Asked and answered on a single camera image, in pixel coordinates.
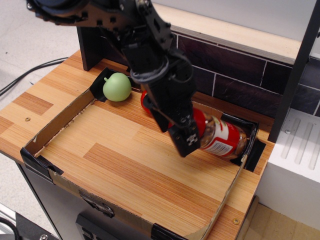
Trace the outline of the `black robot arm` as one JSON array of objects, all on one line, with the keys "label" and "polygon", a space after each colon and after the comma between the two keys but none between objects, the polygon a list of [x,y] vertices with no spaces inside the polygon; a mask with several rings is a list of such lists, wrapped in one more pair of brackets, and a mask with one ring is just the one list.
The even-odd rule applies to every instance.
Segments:
[{"label": "black robot arm", "polygon": [[62,26],[99,28],[123,55],[132,80],[146,90],[143,106],[162,132],[168,132],[182,157],[199,149],[194,120],[193,67],[172,47],[171,24],[149,0],[29,0],[38,18]]}]

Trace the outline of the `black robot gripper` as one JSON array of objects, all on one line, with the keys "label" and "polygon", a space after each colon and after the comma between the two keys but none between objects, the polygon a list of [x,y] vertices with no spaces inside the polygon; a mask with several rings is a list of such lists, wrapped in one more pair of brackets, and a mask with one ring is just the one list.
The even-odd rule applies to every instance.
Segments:
[{"label": "black robot gripper", "polygon": [[200,134],[191,98],[196,91],[193,67],[185,54],[171,49],[164,55],[138,56],[129,61],[132,79],[144,87],[150,112],[160,130],[169,132],[179,155],[186,157],[200,148]]}]

